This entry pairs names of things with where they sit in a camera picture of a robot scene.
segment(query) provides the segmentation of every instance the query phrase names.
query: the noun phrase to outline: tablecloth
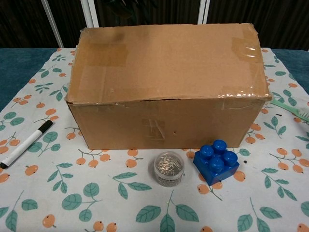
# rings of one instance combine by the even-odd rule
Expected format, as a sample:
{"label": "tablecloth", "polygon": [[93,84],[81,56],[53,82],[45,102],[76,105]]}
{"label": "tablecloth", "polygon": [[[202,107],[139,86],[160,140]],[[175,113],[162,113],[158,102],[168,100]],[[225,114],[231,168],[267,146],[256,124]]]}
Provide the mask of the tablecloth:
{"label": "tablecloth", "polygon": [[[268,48],[274,98],[309,110],[309,97]],[[234,176],[211,187],[185,162],[172,188],[153,177],[164,150],[88,150],[64,96],[74,49],[58,49],[0,113],[0,160],[48,119],[54,125],[0,170],[0,231],[309,231],[309,124],[266,104],[239,148]]]}

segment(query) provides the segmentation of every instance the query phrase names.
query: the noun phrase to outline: blue toy block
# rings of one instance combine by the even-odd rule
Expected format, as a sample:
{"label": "blue toy block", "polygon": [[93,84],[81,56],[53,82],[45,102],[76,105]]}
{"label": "blue toy block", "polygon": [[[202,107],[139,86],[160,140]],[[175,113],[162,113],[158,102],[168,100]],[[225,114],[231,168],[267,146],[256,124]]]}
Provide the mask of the blue toy block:
{"label": "blue toy block", "polygon": [[237,155],[226,149],[223,140],[213,145],[204,145],[195,153],[193,164],[197,167],[209,186],[232,176],[239,163]]}

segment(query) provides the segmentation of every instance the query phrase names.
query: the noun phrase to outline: green toothbrush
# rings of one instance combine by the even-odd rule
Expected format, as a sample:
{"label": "green toothbrush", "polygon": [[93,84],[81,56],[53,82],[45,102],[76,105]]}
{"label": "green toothbrush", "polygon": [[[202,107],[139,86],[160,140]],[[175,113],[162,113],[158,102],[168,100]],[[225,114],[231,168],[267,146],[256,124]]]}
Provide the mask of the green toothbrush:
{"label": "green toothbrush", "polygon": [[277,101],[276,99],[272,100],[270,103],[274,104],[276,106],[279,106],[282,109],[290,111],[291,113],[295,114],[295,116],[299,117],[300,119],[302,119],[306,122],[309,122],[309,112],[307,112],[305,110],[295,109],[293,107],[290,107],[286,104],[281,103],[280,101]]}

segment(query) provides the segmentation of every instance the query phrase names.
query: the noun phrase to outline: whiteboard marker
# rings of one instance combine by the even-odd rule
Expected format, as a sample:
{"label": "whiteboard marker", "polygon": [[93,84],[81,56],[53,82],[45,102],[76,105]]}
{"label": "whiteboard marker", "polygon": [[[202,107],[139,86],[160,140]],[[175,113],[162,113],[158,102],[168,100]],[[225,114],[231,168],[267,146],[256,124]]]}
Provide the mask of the whiteboard marker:
{"label": "whiteboard marker", "polygon": [[29,146],[31,146],[45,131],[47,131],[53,122],[46,121],[31,136],[29,136],[21,145],[19,145],[7,158],[0,163],[0,168],[5,169],[10,166]]}

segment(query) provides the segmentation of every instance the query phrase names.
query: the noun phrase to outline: white marker body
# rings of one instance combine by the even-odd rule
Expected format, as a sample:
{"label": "white marker body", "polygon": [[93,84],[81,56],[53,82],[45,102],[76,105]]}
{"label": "white marker body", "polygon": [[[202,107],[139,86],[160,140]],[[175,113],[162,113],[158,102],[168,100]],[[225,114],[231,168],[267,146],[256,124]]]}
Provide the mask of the white marker body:
{"label": "white marker body", "polygon": [[31,144],[33,144],[40,136],[42,132],[36,130],[31,136],[29,136],[24,142],[21,143],[7,158],[1,163],[10,166]]}

